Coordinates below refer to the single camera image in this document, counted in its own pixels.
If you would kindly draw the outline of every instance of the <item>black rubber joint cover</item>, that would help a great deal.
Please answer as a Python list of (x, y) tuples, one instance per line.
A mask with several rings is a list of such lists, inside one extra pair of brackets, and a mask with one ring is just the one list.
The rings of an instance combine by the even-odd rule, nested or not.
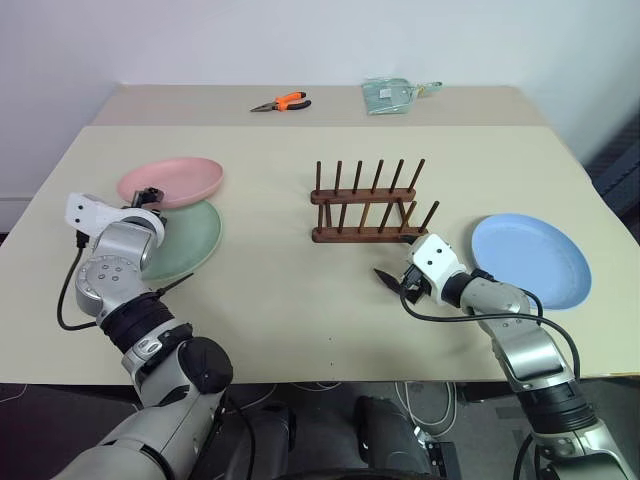
[(209, 338), (187, 340), (178, 352), (184, 374), (202, 394), (218, 393), (233, 380), (233, 366), (227, 353)]

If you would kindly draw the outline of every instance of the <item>beige table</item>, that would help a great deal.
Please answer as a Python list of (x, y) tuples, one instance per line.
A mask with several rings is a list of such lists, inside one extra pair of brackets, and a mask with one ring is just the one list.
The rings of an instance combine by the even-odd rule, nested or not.
[[(428, 159), (417, 186), (416, 214), (424, 215), (440, 200), (430, 228), (469, 264), (471, 231), (487, 215), (530, 214), (568, 234), (590, 263), (593, 289), (581, 306), (550, 311), (548, 317), (574, 337), (584, 376), (640, 371), (638, 246), (548, 127), (423, 121), (399, 128), (390, 126), (393, 119), (366, 126), (308, 126), (309, 119), (307, 126), (302, 120), (300, 126), (277, 125), (296, 112), (289, 113), (266, 114), (258, 128), (85, 128), (0, 248), (5, 279), (0, 381), (129, 383), (120, 353), (100, 330), (67, 333), (57, 326), (57, 296), (75, 254), (73, 230), (63, 221), (65, 200), (69, 192), (84, 191), (120, 204), (114, 185), (122, 174), (176, 155), (224, 165), (224, 184), (210, 201), (220, 210), (225, 231), (214, 255), (165, 301), (198, 334), (227, 350), (238, 382), (503, 378), (478, 326), (414, 320), (374, 276), (373, 267), (400, 274), (405, 246), (310, 240), (316, 161), (328, 167), (342, 160), (348, 184), (362, 159), (366, 185), (377, 160), (385, 158), (385, 185), (401, 157), (406, 170), (400, 184), (419, 158)], [(357, 207), (349, 212), (351, 221), (359, 217)], [(371, 222), (381, 213), (372, 211)], [(428, 301), (418, 309), (454, 313)], [(64, 314), (69, 323), (87, 321), (72, 295)], [(568, 355), (561, 339), (558, 343)]]

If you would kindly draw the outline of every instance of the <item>plastic bag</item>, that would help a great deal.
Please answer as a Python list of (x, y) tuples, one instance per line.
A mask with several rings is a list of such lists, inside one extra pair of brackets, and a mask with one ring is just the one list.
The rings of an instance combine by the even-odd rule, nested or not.
[(437, 92), (442, 82), (412, 85), (404, 78), (371, 78), (362, 84), (369, 115), (407, 113), (418, 97)]

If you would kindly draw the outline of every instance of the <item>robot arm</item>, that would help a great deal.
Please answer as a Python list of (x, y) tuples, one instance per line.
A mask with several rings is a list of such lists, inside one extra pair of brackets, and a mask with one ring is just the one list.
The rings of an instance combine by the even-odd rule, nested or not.
[(469, 275), (451, 247), (433, 234), (413, 243), (409, 262), (401, 293), (407, 311), (424, 320), (447, 321), (411, 311), (406, 292), (419, 288), (436, 303), (446, 302), (477, 316), (491, 337), (494, 354), (531, 423), (534, 440), (551, 460), (545, 472), (548, 478), (603, 478), (600, 468), (610, 479), (636, 478), (557, 345), (532, 321), (535, 317), (529, 315), (529, 300), (522, 290)]
[(164, 238), (156, 214), (72, 194), (66, 219), (97, 237), (78, 269), (76, 298), (123, 353), (144, 408), (55, 478), (185, 479), (219, 420), (233, 376), (229, 358), (212, 340), (193, 337), (191, 325), (174, 318), (142, 281)]

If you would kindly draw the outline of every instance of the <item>floor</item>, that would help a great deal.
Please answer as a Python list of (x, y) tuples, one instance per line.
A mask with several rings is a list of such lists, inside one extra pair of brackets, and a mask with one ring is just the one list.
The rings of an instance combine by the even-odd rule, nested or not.
[[(623, 379), (586, 381), (583, 386), (638, 472), (639, 384)], [(230, 394), (238, 404), (244, 405), (272, 387), (234, 385)], [(37, 385), (29, 385), (22, 393), (24, 388), (0, 384), (1, 479), (50, 478), (134, 412), (129, 403)], [(414, 383), (409, 388), (414, 414), (433, 419), (444, 411), (446, 390), (442, 384)], [(355, 399), (363, 394), (397, 402), (393, 383), (343, 383), (324, 392), (307, 392), (291, 384), (277, 386), (269, 401), (287, 402), (298, 419), (296, 448), (289, 460), (290, 473), (364, 466), (358, 456), (352, 424)], [(197, 479), (213, 479), (224, 472), (241, 432), (237, 416), (228, 417)], [(482, 403), (459, 401), (455, 426), (443, 440), (455, 442), (464, 479), (499, 480), (511, 478), (518, 446), (527, 433), (527, 423), (517, 402), (513, 397), (503, 397)], [(522, 478), (534, 480), (530, 461), (525, 466)]]

